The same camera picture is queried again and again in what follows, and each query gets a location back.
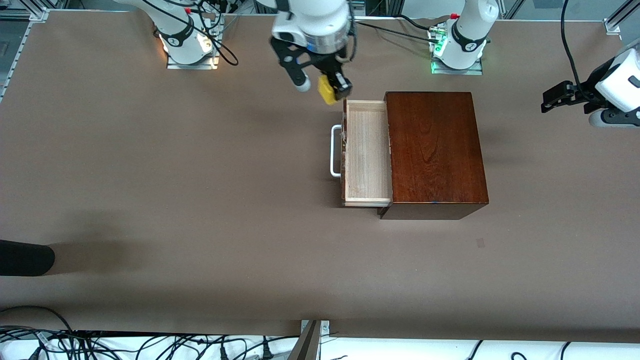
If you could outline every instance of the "drawer handle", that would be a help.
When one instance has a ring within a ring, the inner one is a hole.
[[[338,124],[331,127],[331,155],[329,159],[329,171],[331,171],[331,176],[333,177],[340,177],[340,173],[333,170],[333,155],[335,154],[335,131],[338,129],[342,130],[342,125]]]

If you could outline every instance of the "dark wooden box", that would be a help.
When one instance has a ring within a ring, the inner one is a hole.
[[[489,203],[471,93],[388,92],[345,102],[345,206],[382,219],[458,220]]]

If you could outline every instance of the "brown table surface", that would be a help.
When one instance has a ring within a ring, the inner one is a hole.
[[[60,274],[0,279],[2,306],[78,329],[323,318],[343,336],[638,341],[640,133],[593,128],[580,106],[540,113],[571,78],[558,22],[496,23],[483,76],[432,75],[424,43],[358,29],[352,99],[473,93],[490,204],[453,222],[340,206],[342,105],[294,89],[271,23],[239,19],[240,66],[209,72],[166,70],[139,12],[33,26],[0,104],[0,238],[57,243]],[[597,22],[568,38],[583,78],[621,47]]]

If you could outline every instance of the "yellow block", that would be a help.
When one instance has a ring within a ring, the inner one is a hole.
[[[326,77],[326,75],[322,75],[318,78],[318,92],[327,105],[333,105],[338,102],[338,100],[335,99],[333,88],[329,84],[329,79]]]

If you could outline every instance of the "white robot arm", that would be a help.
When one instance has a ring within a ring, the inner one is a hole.
[[[640,127],[640,39],[595,69],[585,82],[563,81],[547,90],[541,109],[546,113],[581,103],[593,126]]]
[[[158,28],[167,53],[178,63],[192,64],[209,54],[216,44],[205,35],[201,16],[191,13],[196,1],[115,0],[133,5],[149,15]],[[354,36],[355,21],[349,0],[259,0],[278,10],[271,46],[295,87],[306,92],[311,82],[303,68],[313,65],[322,74],[318,90],[328,103],[351,93],[352,85],[342,74],[347,58],[348,37]],[[301,61],[307,54],[308,61]]]
[[[468,69],[482,57],[499,12],[495,0],[466,0],[460,18],[447,23],[447,39],[434,55],[452,69]]]
[[[348,36],[354,36],[355,20],[348,0],[258,0],[276,8],[271,47],[294,86],[301,92],[311,87],[303,70],[309,65],[320,70],[318,90],[328,104],[348,96],[351,82],[342,74],[347,59]],[[309,61],[302,62],[307,54]]]
[[[149,15],[158,28],[166,52],[181,64],[200,61],[213,50],[213,44],[201,32],[205,29],[200,17],[190,10],[190,4],[178,0],[114,0],[133,5]]]

